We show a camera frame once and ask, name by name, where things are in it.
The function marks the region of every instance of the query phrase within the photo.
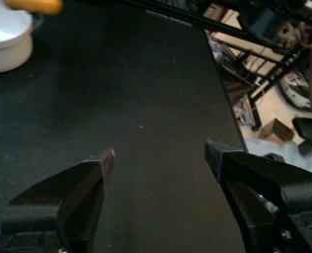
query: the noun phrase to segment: cardboard box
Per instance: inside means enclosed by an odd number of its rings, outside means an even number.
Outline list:
[[[274,119],[260,128],[259,131],[259,139],[272,141],[278,144],[283,144],[283,142],[291,140],[292,136],[292,129],[288,128],[278,119]]]

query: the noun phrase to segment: floor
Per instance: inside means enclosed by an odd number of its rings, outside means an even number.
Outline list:
[[[292,129],[291,120],[295,117],[312,117],[312,114],[294,109],[280,96],[276,87],[272,87],[260,100],[256,102],[260,125],[264,126],[270,121],[278,119],[288,128]],[[251,126],[246,126],[240,121],[239,126],[244,138],[254,138],[259,136],[259,130],[252,131]],[[302,138],[298,134],[294,135],[292,141],[299,144]]]

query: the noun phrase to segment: white cup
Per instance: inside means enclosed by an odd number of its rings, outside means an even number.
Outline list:
[[[29,58],[32,29],[31,14],[8,9],[0,0],[0,72],[19,67]]]

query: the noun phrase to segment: black surface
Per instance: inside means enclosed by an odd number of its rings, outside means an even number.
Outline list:
[[[0,208],[113,146],[93,252],[243,252],[208,136],[243,148],[203,32],[64,1],[31,59],[0,74]]]

